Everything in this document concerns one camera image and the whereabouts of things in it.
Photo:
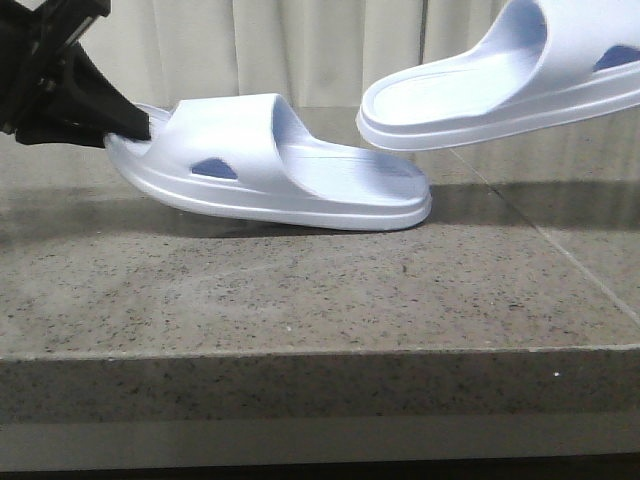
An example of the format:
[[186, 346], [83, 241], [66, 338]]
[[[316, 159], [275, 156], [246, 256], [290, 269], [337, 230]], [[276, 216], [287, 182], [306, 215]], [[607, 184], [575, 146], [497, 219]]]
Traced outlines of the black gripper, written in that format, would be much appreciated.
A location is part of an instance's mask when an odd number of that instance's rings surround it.
[[104, 148], [110, 133], [151, 138], [149, 116], [127, 100], [80, 45], [109, 1], [1, 3], [1, 131], [18, 143]]

